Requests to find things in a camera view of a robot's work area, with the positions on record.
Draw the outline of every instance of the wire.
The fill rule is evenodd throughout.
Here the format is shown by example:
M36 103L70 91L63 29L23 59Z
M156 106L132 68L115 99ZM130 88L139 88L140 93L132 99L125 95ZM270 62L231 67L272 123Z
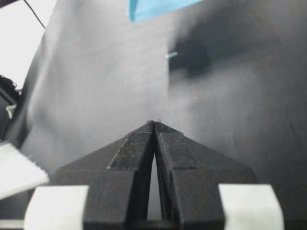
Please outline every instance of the wire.
M44 24L40 21L40 19L38 18L38 16L36 15L36 13L34 12L34 10L32 9L32 7L29 5L29 3L24 0L24 2L27 4L27 6L30 8L30 10L32 11L32 13L34 14L34 16L37 18L37 20L39 21L39 23L42 25L42 27L45 29Z

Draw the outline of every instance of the blue paper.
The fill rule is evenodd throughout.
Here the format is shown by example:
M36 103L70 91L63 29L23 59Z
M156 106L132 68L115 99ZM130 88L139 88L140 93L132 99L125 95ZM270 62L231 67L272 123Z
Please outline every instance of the blue paper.
M140 21L174 11L202 0L128 0L128 17Z

